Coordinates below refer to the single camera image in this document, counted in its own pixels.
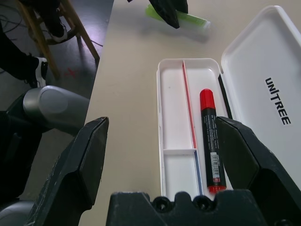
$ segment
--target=wooden stool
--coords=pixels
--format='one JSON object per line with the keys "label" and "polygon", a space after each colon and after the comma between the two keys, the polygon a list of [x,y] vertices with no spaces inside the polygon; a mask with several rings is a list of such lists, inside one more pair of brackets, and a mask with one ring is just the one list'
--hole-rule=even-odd
{"label": "wooden stool", "polygon": [[[59,43],[55,42],[53,39],[46,40],[40,27],[40,24],[43,22],[42,18],[36,17],[33,8],[25,6],[18,0],[16,1],[21,11],[21,14],[23,16],[23,19],[28,27],[29,36],[35,41],[39,52],[42,53],[44,57],[47,59],[48,65],[55,79],[59,79],[60,78],[59,70],[57,69],[55,61],[48,47],[48,45],[56,45]],[[71,29],[68,31],[68,38],[62,42],[68,41],[74,36],[76,36],[77,38],[82,37],[87,47],[89,48],[90,52],[92,53],[95,61],[99,60],[99,55],[94,45],[92,44],[77,13],[75,12],[72,4],[70,3],[70,0],[61,0],[60,16],[64,16],[67,23],[71,27]]]}

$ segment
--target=gray robot arm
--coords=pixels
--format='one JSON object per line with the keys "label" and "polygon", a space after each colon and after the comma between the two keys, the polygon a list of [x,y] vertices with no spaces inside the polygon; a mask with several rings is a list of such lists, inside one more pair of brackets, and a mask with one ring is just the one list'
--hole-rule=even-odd
{"label": "gray robot arm", "polygon": [[55,86],[29,90],[23,99],[26,115],[47,128],[76,135],[84,126],[89,99]]}

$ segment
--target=marker barcode label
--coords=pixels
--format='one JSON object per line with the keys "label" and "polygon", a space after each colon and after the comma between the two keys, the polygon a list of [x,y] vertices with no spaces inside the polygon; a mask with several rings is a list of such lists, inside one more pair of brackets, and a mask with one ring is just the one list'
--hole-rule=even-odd
{"label": "marker barcode label", "polygon": [[218,170],[218,158],[216,152],[211,152],[212,176],[214,182],[220,182],[220,172]]}

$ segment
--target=red marker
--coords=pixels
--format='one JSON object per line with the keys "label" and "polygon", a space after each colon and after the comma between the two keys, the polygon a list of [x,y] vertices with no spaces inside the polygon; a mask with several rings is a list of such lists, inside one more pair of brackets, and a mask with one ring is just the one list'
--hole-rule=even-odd
{"label": "red marker", "polygon": [[219,155],[219,144],[215,124],[216,111],[213,92],[204,89],[199,94],[203,127],[204,153],[207,187],[210,193],[226,189],[224,166]]}

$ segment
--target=black pants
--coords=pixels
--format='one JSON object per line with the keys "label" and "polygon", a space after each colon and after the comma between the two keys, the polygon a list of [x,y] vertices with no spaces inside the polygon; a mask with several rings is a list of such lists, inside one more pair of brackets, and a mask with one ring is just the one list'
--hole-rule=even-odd
{"label": "black pants", "polygon": [[36,68],[36,59],[21,52],[0,25],[0,68],[17,79],[25,80]]}
{"label": "black pants", "polygon": [[42,17],[47,27],[59,26],[60,19],[55,10],[60,6],[60,0],[19,0],[26,6],[31,6]]}

